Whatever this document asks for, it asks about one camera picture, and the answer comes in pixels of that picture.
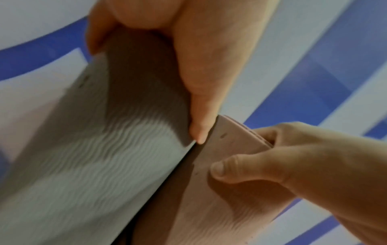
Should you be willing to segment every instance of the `white stripe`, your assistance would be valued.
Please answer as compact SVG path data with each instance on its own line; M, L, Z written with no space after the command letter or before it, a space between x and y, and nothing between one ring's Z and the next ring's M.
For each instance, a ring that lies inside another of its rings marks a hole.
M352 0L283 0L222 114L244 122Z
M274 220L250 245L284 245L329 216L316 205L301 201Z
M348 232L344 226L338 226L320 237L310 245L331 245L331 244L340 244L340 245L356 245L360 241L350 232Z
M12 162L87 63L80 50L0 82L0 148Z
M352 135L363 135L387 113L387 63L357 89L320 126Z
M87 15L96 0L1 0L0 50L41 37Z

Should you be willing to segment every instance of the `hand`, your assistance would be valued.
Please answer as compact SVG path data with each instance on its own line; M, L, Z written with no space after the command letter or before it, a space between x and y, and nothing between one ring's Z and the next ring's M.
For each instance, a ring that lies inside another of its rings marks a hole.
M366 244L386 244L387 144L303 123L255 131L274 148L214 163L215 179L278 182L330 211Z
M91 54L119 24L169 36L191 93L191 136L202 144L279 0L99 0L89 15Z

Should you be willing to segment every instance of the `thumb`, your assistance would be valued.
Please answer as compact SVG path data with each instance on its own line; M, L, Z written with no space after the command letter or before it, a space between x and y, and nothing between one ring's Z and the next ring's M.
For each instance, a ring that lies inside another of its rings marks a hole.
M269 180L286 186L293 169L287 150L275 148L254 155L234 155L213 163L210 173L221 182L234 184L250 180Z

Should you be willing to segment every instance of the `striped background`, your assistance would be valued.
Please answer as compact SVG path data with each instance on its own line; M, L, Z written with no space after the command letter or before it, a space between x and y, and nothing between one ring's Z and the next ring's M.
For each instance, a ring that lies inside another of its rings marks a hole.
M90 60L83 16L94 0L24 1L0 8L0 173ZM222 112L251 128L303 121L387 141L385 13L385 0L282 1ZM297 200L252 244L360 242Z

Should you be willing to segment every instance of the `gray rolled sheet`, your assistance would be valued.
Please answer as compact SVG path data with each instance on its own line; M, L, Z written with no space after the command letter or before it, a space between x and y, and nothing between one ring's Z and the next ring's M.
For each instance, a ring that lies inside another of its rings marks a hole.
M192 147L188 125L170 45L117 30L1 183L0 244L111 244Z

